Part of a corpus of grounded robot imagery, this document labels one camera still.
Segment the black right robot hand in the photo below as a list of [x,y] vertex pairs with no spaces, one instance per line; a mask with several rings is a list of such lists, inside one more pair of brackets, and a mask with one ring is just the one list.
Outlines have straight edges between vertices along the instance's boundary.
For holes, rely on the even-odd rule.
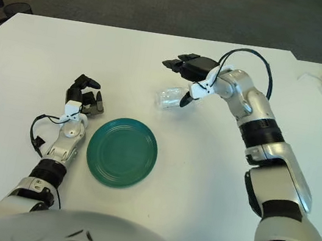
[[164,60],[162,62],[166,68],[189,81],[188,91],[183,94],[179,101],[180,107],[185,107],[194,100],[201,99],[206,95],[212,94],[210,87],[213,72],[217,72],[218,63],[213,59],[197,54],[182,54],[177,59]]

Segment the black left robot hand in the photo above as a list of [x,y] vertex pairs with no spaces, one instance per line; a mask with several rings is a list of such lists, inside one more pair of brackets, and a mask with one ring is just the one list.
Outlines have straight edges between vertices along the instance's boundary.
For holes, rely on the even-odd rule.
[[101,85],[90,77],[81,74],[66,91],[66,102],[80,103],[80,113],[96,116],[104,113]]

